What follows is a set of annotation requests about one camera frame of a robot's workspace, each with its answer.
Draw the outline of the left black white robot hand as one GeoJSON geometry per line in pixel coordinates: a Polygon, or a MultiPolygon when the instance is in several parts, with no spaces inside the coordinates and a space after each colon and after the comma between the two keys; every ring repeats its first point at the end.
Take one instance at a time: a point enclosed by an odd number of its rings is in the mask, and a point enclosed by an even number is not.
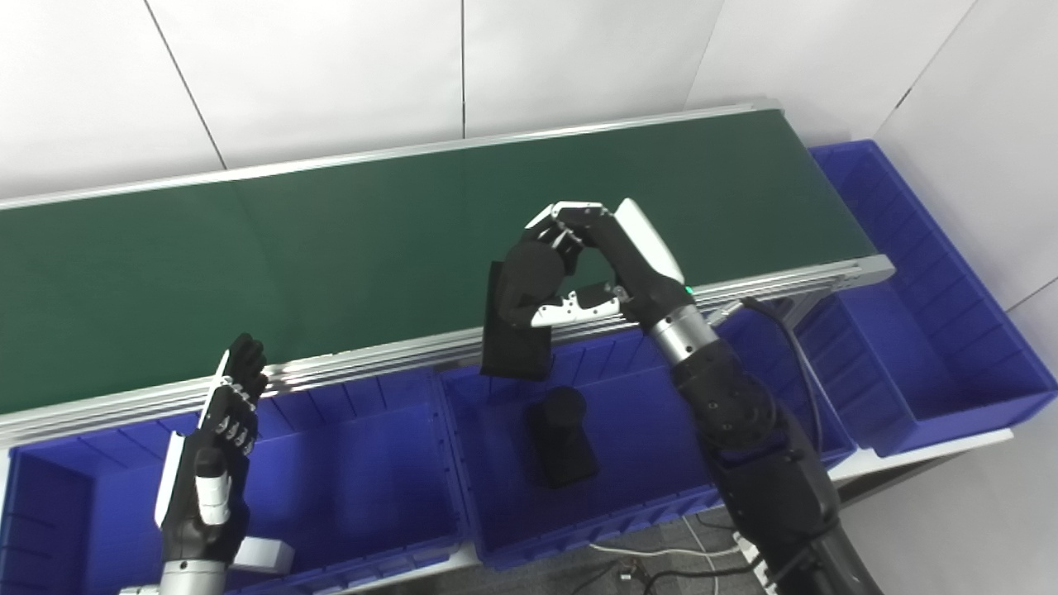
{"type": "Polygon", "coordinates": [[[248,535],[245,486],[250,452],[260,436],[258,402],[264,376],[264,344],[238,335],[211,377],[207,399],[188,434],[171,434],[156,523],[166,564],[207,560],[233,564],[248,535]]]}

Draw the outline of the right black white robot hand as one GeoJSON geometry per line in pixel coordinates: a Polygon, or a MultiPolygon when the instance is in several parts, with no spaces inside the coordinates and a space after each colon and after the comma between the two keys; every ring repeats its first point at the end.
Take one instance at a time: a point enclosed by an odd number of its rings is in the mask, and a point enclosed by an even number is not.
{"type": "Polygon", "coordinates": [[[510,249],[496,290],[503,320],[530,328],[623,315],[651,329],[692,306],[692,295],[683,270],[631,198],[615,211],[589,201],[543,208],[510,249]],[[560,294],[588,249],[612,267],[613,281],[560,294]]]}

